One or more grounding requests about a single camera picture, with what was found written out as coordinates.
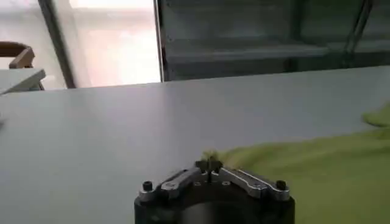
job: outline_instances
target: shelf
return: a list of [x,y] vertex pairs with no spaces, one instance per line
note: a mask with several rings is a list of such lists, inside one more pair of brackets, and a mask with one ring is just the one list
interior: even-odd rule
[[356,47],[356,53],[375,53],[390,51],[389,39],[361,40]]
[[188,6],[243,6],[243,5],[276,5],[285,4],[283,0],[163,0],[168,6],[188,7]]
[[323,46],[259,38],[175,40],[167,43],[165,50],[168,63],[313,57],[329,52]]

